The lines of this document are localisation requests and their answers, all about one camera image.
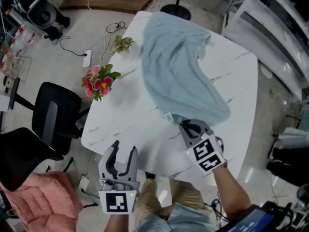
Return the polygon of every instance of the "khaki shorts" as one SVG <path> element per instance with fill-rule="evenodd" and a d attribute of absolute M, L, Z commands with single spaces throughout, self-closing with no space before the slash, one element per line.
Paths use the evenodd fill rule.
<path fill-rule="evenodd" d="M 206 216 L 210 215 L 211 211 L 206 208 L 200 191 L 196 190 L 191 183 L 170 179 L 169 184 L 172 194 L 172 205 L 162 208 L 156 196 L 156 181 L 153 179 L 145 181 L 133 212 L 134 229 L 151 214 L 167 220 L 174 209 L 175 203 L 193 208 Z"/>

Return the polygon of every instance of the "stand base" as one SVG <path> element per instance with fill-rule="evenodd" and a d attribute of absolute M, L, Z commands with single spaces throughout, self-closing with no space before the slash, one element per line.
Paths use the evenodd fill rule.
<path fill-rule="evenodd" d="M 175 14 L 175 7 L 176 7 L 175 4 L 168 4 L 163 6 L 160 11 L 190 21 L 191 13 L 188 9 L 178 5 L 178 12 L 177 14 Z"/>

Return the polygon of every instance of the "wrist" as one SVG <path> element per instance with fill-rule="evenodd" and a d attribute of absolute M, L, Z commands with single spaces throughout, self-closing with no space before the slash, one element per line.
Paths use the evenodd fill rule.
<path fill-rule="evenodd" d="M 221 171 L 224 170 L 224 169 L 226 169 L 226 167 L 225 167 L 225 165 L 223 164 L 223 165 L 221 165 L 221 166 L 215 168 L 215 169 L 213 170 L 213 173 L 214 173 L 214 174 L 219 173 L 219 172 L 221 172 Z"/>

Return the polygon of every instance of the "small plant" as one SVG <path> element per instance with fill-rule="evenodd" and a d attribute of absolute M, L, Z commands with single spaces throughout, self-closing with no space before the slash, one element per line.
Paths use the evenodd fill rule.
<path fill-rule="evenodd" d="M 108 64 L 105 67 L 96 65 L 88 71 L 82 78 L 82 87 L 86 88 L 87 97 L 93 96 L 96 101 L 101 101 L 101 97 L 111 91 L 113 81 L 121 76 L 119 72 L 111 72 L 111 70 L 112 64 Z"/>
<path fill-rule="evenodd" d="M 112 54 L 114 55 L 120 52 L 129 53 L 129 47 L 132 46 L 134 42 L 135 41 L 133 41 L 131 37 L 121 39 L 120 35 L 116 35 L 112 45 Z"/>

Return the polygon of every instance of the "marble table top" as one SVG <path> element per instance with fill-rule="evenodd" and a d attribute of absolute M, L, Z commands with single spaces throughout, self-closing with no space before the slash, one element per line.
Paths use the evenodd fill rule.
<path fill-rule="evenodd" d="M 116 161 L 126 164 L 136 146 L 138 168 L 156 175 L 191 183 L 214 185 L 213 174 L 203 175 L 186 156 L 186 146 L 178 125 L 169 122 L 152 101 L 141 75 L 140 48 L 142 32 L 150 12 L 138 12 L 124 37 L 135 43 L 126 54 L 115 54 L 110 63 L 113 71 L 122 74 L 113 83 L 112 91 L 102 99 L 93 100 L 88 114 L 82 144 L 103 155 L 120 141 Z M 224 141 L 224 157 L 237 178 L 245 158 L 255 115 L 258 61 L 255 55 L 232 41 L 211 32 L 205 46 L 205 57 L 198 63 L 231 108 L 231 117 L 213 127 Z"/>

